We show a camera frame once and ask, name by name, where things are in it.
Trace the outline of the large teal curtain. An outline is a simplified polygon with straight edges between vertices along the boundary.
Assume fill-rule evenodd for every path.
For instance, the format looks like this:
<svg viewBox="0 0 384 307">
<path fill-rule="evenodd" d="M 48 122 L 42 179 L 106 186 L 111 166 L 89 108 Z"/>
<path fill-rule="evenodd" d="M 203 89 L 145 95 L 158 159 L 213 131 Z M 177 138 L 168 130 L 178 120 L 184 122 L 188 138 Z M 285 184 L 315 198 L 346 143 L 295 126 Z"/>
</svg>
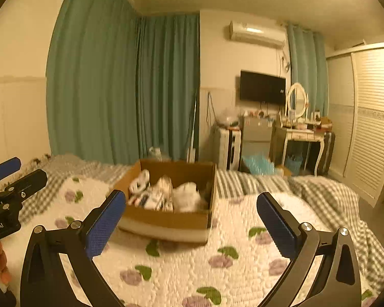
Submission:
<svg viewBox="0 0 384 307">
<path fill-rule="evenodd" d="M 63 0 L 48 61 L 51 151 L 131 164 L 198 141 L 200 16 L 144 17 L 127 0 Z"/>
</svg>

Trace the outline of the white dressing table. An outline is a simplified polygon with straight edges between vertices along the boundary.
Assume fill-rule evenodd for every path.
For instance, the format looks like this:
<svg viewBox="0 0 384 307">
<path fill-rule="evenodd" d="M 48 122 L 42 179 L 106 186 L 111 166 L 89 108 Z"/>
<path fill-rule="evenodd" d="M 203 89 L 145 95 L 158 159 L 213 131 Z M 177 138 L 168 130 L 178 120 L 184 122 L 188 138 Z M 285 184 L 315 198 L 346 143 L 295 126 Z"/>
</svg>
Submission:
<svg viewBox="0 0 384 307">
<path fill-rule="evenodd" d="M 329 173 L 336 135 L 331 130 L 298 130 L 273 123 L 269 157 L 293 174 L 309 170 L 312 175 Z"/>
</svg>

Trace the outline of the white fluffy sock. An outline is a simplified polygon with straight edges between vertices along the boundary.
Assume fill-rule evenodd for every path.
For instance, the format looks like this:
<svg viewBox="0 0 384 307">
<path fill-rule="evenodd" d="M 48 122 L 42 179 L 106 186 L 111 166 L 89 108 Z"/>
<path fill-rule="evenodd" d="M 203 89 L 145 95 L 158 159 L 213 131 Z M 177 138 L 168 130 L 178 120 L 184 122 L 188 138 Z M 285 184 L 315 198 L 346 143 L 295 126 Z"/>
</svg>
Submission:
<svg viewBox="0 0 384 307">
<path fill-rule="evenodd" d="M 193 213 L 208 208 L 207 201 L 200 195 L 196 183 L 186 182 L 172 190 L 173 210 L 177 213 Z"/>
</svg>

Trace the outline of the black wall television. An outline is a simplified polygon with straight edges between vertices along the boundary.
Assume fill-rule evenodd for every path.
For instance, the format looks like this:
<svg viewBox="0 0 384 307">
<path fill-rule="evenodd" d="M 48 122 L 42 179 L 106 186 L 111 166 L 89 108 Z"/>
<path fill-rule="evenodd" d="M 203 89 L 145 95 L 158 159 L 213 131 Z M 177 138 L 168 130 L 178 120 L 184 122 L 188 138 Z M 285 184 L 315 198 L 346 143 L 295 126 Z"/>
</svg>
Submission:
<svg viewBox="0 0 384 307">
<path fill-rule="evenodd" d="M 286 104 L 286 79 L 241 70 L 239 99 L 278 106 Z"/>
</svg>

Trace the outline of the white louvered wardrobe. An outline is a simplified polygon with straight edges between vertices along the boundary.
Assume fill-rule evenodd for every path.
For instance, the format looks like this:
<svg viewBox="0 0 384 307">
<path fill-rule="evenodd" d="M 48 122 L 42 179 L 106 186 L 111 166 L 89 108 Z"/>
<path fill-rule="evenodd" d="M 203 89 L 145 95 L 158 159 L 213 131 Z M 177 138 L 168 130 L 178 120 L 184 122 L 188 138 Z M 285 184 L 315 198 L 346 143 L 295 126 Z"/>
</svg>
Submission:
<svg viewBox="0 0 384 307">
<path fill-rule="evenodd" d="M 384 199 L 384 42 L 335 52 L 327 72 L 336 135 L 329 175 L 376 206 Z"/>
</svg>

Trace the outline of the brown cardboard box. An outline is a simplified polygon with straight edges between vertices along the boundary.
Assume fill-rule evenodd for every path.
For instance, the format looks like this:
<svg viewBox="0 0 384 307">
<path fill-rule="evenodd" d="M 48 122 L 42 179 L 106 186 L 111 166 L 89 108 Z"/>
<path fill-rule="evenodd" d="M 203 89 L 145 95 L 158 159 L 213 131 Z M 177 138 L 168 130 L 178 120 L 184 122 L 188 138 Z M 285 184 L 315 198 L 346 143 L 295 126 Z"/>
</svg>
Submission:
<svg viewBox="0 0 384 307">
<path fill-rule="evenodd" d="M 141 159 L 114 188 L 127 199 L 120 229 L 160 240 L 207 243 L 216 205 L 215 163 Z"/>
</svg>

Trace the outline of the narrow teal curtain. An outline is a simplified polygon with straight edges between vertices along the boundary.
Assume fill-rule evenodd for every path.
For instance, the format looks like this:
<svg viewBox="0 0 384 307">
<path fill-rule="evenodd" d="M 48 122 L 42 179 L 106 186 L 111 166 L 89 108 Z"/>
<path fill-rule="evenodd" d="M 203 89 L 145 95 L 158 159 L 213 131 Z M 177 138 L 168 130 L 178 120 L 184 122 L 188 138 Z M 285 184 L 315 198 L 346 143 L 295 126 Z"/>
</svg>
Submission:
<svg viewBox="0 0 384 307">
<path fill-rule="evenodd" d="M 286 28 L 291 59 L 291 82 L 299 82 L 309 95 L 309 111 L 328 113 L 328 75 L 324 37 L 300 25 Z"/>
</svg>

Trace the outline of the silver mini fridge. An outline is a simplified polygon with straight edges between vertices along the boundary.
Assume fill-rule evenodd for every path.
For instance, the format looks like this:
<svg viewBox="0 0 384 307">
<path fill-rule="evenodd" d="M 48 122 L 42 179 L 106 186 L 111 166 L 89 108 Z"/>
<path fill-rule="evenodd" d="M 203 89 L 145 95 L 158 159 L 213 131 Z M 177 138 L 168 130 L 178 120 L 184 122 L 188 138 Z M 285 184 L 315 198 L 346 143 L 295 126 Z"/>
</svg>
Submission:
<svg viewBox="0 0 384 307">
<path fill-rule="evenodd" d="M 243 118 L 242 155 L 263 155 L 269 158 L 272 123 L 267 118 Z"/>
</svg>

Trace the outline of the white floral quilt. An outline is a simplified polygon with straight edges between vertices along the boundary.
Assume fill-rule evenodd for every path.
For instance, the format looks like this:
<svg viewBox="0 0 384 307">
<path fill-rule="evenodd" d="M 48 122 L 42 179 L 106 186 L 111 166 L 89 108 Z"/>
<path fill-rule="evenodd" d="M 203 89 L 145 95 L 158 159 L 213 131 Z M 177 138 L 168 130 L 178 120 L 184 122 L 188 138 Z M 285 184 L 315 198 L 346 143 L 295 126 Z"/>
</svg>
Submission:
<svg viewBox="0 0 384 307">
<path fill-rule="evenodd" d="M 109 192 L 99 180 L 68 178 L 52 194 L 55 199 L 44 213 L 3 240 L 13 275 L 10 288 L 18 299 L 34 227 L 65 228 L 73 219 L 84 220 Z M 273 196 L 299 222 L 328 231 L 305 201 L 286 193 Z M 93 261 L 125 306 L 256 306 L 289 264 L 266 233 L 256 198 L 217 201 L 215 225 L 205 245 L 155 242 L 117 228 Z"/>
</svg>

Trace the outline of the small white patterned sock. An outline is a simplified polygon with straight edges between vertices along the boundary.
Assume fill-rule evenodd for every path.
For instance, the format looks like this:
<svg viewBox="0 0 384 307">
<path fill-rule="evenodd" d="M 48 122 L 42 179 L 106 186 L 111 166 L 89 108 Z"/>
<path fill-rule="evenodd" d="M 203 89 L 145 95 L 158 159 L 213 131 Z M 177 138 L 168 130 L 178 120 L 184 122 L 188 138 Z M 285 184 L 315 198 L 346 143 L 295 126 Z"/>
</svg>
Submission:
<svg viewBox="0 0 384 307">
<path fill-rule="evenodd" d="M 128 204 L 145 210 L 173 212 L 172 189 L 171 179 L 164 175 L 141 194 L 131 195 Z"/>
</svg>

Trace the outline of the white oval vanity mirror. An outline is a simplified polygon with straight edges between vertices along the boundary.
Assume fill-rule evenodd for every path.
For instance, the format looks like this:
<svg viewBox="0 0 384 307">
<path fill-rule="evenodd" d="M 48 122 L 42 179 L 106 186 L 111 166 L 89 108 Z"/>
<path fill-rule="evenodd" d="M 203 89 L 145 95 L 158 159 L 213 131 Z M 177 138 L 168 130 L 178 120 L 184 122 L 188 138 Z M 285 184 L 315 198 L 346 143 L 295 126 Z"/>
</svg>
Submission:
<svg viewBox="0 0 384 307">
<path fill-rule="evenodd" d="M 309 97 L 304 87 L 299 83 L 293 83 L 286 95 L 286 115 L 290 120 L 305 117 L 309 107 Z"/>
</svg>

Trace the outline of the clear water jug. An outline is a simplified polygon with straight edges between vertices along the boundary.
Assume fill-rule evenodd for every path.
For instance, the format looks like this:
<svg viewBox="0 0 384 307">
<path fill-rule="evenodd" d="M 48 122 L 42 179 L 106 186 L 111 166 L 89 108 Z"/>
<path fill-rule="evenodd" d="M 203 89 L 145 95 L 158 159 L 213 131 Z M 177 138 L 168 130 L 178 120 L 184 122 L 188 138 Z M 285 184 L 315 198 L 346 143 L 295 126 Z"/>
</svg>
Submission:
<svg viewBox="0 0 384 307">
<path fill-rule="evenodd" d="M 148 150 L 148 159 L 156 161 L 171 161 L 171 158 L 163 153 L 160 148 L 150 147 Z"/>
</svg>

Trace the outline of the white air conditioner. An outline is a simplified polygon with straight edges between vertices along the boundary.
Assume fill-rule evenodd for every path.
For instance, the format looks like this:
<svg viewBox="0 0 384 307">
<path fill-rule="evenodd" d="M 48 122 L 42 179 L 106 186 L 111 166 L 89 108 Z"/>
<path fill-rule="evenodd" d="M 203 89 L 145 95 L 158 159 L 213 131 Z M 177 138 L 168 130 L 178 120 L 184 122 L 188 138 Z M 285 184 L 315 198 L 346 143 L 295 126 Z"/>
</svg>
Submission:
<svg viewBox="0 0 384 307">
<path fill-rule="evenodd" d="M 229 37 L 232 41 L 246 42 L 267 47 L 283 49 L 286 32 L 278 28 L 268 28 L 237 21 L 229 24 Z"/>
</svg>

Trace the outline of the grey checked bed sheet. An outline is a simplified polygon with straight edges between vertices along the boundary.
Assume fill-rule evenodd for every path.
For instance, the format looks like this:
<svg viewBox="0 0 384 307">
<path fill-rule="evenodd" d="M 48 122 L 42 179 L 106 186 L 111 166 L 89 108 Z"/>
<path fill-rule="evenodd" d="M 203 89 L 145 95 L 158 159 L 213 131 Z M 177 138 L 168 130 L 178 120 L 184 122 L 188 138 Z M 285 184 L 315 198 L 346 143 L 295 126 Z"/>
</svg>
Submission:
<svg viewBox="0 0 384 307">
<path fill-rule="evenodd" d="M 20 213 L 22 223 L 28 223 L 50 206 L 65 179 L 72 176 L 93 178 L 113 186 L 130 169 L 122 164 L 85 161 L 75 155 L 44 156 L 33 159 L 17 173 L 0 181 L 0 190 L 38 168 L 46 171 L 48 184 L 23 207 Z M 216 192 L 220 199 L 237 200 L 262 191 L 292 195 L 305 201 L 328 228 L 345 225 L 350 229 L 362 275 L 377 292 L 384 289 L 384 248 L 360 218 L 359 196 L 352 189 L 340 182 L 311 175 L 284 178 L 233 170 L 216 172 Z"/>
</svg>

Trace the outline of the white green bunny sock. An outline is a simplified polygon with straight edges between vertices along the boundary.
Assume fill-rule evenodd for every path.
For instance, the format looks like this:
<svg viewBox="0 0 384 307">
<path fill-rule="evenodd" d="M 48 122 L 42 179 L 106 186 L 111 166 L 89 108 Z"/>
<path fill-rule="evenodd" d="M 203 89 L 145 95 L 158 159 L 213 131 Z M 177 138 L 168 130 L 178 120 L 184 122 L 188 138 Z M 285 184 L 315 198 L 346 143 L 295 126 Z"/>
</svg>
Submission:
<svg viewBox="0 0 384 307">
<path fill-rule="evenodd" d="M 142 170 L 139 175 L 130 182 L 130 195 L 139 195 L 144 192 L 150 185 L 150 171 Z"/>
</svg>

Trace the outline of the white suitcase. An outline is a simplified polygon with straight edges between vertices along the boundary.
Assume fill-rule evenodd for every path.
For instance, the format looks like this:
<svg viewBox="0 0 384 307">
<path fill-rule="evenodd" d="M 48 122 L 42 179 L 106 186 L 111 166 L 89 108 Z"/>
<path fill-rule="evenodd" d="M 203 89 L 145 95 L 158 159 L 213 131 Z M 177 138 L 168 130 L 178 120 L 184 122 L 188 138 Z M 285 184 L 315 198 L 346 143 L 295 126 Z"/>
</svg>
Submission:
<svg viewBox="0 0 384 307">
<path fill-rule="evenodd" d="M 239 170 L 241 131 L 217 127 L 214 140 L 214 159 L 222 170 Z"/>
</svg>

